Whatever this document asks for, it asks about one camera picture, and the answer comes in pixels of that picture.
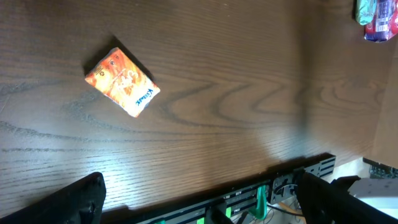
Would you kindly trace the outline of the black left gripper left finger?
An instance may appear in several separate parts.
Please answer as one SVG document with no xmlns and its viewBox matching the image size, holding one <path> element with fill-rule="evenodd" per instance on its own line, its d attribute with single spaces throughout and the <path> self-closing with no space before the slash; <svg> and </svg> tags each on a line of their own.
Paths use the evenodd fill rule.
<svg viewBox="0 0 398 224">
<path fill-rule="evenodd" d="M 105 197 L 104 177 L 102 173 L 94 172 L 26 208 L 1 218 L 1 223 L 99 223 Z"/>
</svg>

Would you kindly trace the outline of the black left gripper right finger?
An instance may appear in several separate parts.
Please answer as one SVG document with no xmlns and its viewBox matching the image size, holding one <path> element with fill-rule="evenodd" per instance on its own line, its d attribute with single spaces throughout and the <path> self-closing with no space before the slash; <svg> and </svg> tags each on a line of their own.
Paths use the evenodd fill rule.
<svg viewBox="0 0 398 224">
<path fill-rule="evenodd" d="M 308 172 L 298 175 L 296 195 L 307 223 L 393 224 L 397 219 L 360 201 L 349 188 L 360 181 L 357 175 L 331 183 Z"/>
</svg>

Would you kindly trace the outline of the small orange snack packet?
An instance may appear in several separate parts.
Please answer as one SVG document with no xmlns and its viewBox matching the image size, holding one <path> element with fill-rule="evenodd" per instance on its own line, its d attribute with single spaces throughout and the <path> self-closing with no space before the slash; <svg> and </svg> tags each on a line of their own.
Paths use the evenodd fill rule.
<svg viewBox="0 0 398 224">
<path fill-rule="evenodd" d="M 160 88 L 118 47 L 97 63 L 85 81 L 135 118 L 160 93 Z"/>
</svg>

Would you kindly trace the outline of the teal snack packet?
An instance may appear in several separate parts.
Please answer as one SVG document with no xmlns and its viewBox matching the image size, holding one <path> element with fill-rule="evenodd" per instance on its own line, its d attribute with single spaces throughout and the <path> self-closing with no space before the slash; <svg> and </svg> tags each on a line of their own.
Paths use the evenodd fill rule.
<svg viewBox="0 0 398 224">
<path fill-rule="evenodd" d="M 356 22 L 362 26 L 369 24 L 376 12 L 376 0 L 357 0 L 355 8 Z"/>
</svg>

